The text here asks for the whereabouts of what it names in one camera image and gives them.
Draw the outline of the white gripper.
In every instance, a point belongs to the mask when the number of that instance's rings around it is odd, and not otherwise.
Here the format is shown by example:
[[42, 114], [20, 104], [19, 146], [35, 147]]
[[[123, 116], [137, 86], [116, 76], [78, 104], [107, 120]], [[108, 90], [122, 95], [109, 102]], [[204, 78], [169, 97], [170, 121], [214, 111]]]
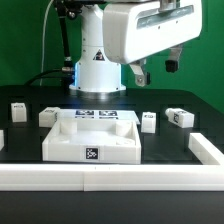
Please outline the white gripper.
[[131, 63], [135, 84], [144, 87], [150, 84], [150, 73], [143, 58], [171, 47], [165, 67], [175, 73], [182, 43], [198, 37], [201, 29], [201, 0], [180, 0], [167, 11], [160, 10], [159, 1], [111, 3], [103, 12], [104, 52], [112, 62]]

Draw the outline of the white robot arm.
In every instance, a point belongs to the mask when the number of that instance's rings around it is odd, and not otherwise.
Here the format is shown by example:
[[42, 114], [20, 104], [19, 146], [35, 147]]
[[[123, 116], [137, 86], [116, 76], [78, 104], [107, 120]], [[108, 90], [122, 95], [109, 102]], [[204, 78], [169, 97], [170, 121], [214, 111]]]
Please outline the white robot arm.
[[104, 0], [84, 2], [81, 58], [70, 92], [89, 99], [109, 99], [126, 92], [121, 67], [128, 65], [135, 83], [150, 83], [146, 58], [168, 49], [168, 72], [179, 69], [183, 44], [200, 35], [201, 0]]

